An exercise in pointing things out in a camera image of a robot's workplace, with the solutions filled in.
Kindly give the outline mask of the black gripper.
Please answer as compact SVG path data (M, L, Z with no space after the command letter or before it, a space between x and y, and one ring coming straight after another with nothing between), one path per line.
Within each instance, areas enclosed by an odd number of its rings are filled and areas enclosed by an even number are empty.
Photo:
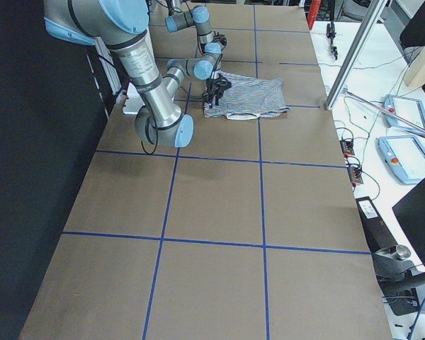
M219 76L216 79L208 79L206 81L206 92L203 94L203 105L206 108L218 106L220 98L231 87L232 83L223 76Z

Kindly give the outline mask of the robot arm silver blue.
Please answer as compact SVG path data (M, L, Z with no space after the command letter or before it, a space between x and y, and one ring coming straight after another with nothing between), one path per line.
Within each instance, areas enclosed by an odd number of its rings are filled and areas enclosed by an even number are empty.
M162 76L148 41L149 5L146 1L45 1L45 27L60 40L93 45L101 38L122 62L130 83L144 103L135 118L141 140L154 146L186 147L194 122L173 101L182 81L195 77L206 82L202 99L219 103L231 83L221 74L222 49L226 40L213 34L210 13L204 6L182 11L180 1L168 1L165 19L169 32L195 27L201 57L172 59Z
M195 27L197 42L201 47L214 42L214 34L210 24L210 13L205 6L195 6L186 11L181 9L185 1L165 1L169 15L164 19L170 33Z

